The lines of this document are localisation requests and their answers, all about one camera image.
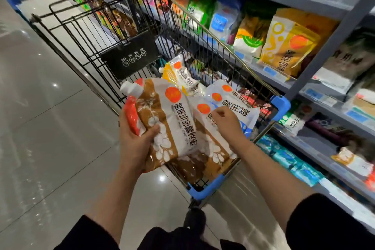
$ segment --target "tiled floor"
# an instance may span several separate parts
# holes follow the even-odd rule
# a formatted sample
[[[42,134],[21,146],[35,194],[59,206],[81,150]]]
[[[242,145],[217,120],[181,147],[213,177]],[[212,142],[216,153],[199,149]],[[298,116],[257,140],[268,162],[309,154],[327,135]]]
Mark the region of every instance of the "tiled floor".
[[[21,9],[42,14],[52,1],[30,0]],[[8,32],[25,32],[0,39],[0,248],[52,249],[117,168],[117,118],[4,0],[0,22]],[[84,61],[63,30],[55,34]],[[188,205],[187,192],[167,169],[142,175],[120,248],[136,249],[153,226],[182,225]],[[288,249],[242,166],[204,210],[204,238],[217,248],[224,238],[248,249]]]

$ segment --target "cart wire basket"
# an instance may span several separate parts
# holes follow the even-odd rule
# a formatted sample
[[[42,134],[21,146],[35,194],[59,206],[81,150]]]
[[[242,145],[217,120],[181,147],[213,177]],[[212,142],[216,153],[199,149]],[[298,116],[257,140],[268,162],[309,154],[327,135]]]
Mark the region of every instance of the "cart wire basket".
[[[185,67],[205,86],[223,79],[233,93],[243,95],[253,107],[260,107],[257,142],[290,108],[290,103],[263,82],[231,49],[209,32],[175,0],[60,0],[49,6],[51,13],[33,15],[33,29],[115,112],[127,100],[120,91],[124,81],[160,77],[158,68],[182,54]],[[73,8],[79,14],[69,14]],[[51,17],[57,20],[48,27]],[[79,56],[58,39],[63,30],[73,41]],[[192,196],[190,206],[199,206],[217,190],[238,164],[232,162],[214,180],[187,182],[172,164],[167,168]]]

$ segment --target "hand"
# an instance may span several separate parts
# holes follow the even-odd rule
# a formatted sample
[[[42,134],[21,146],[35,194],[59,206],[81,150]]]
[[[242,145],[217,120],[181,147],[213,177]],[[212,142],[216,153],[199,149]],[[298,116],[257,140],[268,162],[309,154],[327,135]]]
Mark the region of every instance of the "hand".
[[[240,121],[236,114],[227,106],[223,106],[213,110],[212,116],[221,136],[228,142],[232,151],[239,155],[238,149],[241,143],[248,142],[248,140],[242,132]]]
[[[137,136],[129,127],[125,110],[122,109],[120,116],[120,172],[130,172],[138,177],[142,174],[148,156],[150,145],[160,130],[159,125],[154,125],[145,134]]]

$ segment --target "black label plate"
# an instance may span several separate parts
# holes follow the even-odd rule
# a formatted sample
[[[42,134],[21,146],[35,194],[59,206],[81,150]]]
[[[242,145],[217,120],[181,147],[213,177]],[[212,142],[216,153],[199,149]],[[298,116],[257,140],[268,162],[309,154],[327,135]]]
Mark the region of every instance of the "black label plate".
[[[159,53],[150,31],[141,33],[128,43],[117,44],[101,54],[100,58],[112,71],[117,81],[123,81],[138,70],[153,63]]]

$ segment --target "black sleeve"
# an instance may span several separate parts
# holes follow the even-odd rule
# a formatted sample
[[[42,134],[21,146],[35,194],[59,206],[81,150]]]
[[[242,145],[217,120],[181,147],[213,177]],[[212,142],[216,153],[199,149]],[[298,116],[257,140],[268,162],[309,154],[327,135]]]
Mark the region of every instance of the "black sleeve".
[[[99,224],[83,215],[55,250],[119,250],[113,237]]]
[[[370,249],[375,236],[322,194],[300,202],[293,211],[285,232],[292,250]]]

